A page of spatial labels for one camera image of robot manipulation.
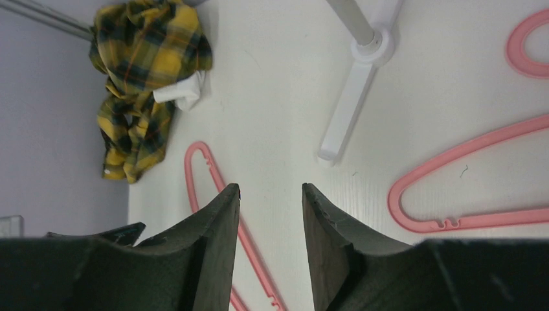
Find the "clothes rack metal white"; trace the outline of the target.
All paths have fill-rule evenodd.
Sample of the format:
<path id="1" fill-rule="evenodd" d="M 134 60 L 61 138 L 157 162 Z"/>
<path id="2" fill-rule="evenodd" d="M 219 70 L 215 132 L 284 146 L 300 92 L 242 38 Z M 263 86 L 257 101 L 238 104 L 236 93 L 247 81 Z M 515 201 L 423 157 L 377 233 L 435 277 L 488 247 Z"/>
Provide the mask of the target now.
<path id="1" fill-rule="evenodd" d="M 380 1 L 370 19 L 356 1 L 328 1 L 328 4 L 353 37 L 350 49 L 354 58 L 317 152 L 317 161 L 332 167 L 345 151 L 375 72 L 394 54 L 396 41 L 392 28 L 403 2 Z"/>

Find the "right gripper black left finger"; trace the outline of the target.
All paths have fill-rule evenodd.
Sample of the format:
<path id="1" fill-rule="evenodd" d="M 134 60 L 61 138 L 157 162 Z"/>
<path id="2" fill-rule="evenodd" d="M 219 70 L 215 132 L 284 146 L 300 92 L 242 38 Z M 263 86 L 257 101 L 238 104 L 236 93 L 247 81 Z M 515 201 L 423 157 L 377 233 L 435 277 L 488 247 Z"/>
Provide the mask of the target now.
<path id="1" fill-rule="evenodd" d="M 240 189 L 133 247 L 1 240 L 2 310 L 227 310 Z"/>

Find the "yellow plaid shirt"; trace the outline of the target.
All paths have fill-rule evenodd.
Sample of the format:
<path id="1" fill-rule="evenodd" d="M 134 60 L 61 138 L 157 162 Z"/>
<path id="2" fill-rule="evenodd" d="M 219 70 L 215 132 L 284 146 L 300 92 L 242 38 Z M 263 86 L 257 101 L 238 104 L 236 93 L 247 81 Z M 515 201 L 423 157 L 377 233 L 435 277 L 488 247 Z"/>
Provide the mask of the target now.
<path id="1" fill-rule="evenodd" d="M 107 76 L 97 115 L 106 148 L 102 176 L 136 183 L 164 159 L 176 110 L 154 91 L 210 70 L 212 49 L 196 9 L 182 1 L 105 6 L 91 34 L 91 63 Z"/>

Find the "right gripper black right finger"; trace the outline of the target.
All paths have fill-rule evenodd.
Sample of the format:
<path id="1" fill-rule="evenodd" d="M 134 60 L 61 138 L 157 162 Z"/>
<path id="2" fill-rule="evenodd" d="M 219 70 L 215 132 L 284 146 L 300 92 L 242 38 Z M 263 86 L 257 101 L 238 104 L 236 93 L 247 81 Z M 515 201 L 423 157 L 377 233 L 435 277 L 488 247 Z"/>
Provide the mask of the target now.
<path id="1" fill-rule="evenodd" d="M 315 310 L 547 310 L 546 239 L 408 245 L 302 186 Z"/>

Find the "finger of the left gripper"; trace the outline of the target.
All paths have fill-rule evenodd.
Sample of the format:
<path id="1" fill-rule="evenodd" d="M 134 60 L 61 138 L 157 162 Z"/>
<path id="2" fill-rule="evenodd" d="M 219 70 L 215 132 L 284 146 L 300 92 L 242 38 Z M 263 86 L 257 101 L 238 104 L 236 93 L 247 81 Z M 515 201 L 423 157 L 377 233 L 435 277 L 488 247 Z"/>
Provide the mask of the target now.
<path id="1" fill-rule="evenodd" d="M 63 235 L 60 233 L 48 232 L 46 234 L 46 241 L 51 244 L 55 242 L 59 245 L 74 244 L 86 246 L 99 242 L 100 244 L 106 243 L 108 245 L 133 247 L 145 228 L 146 225 L 144 223 L 137 222 L 90 235 Z"/>

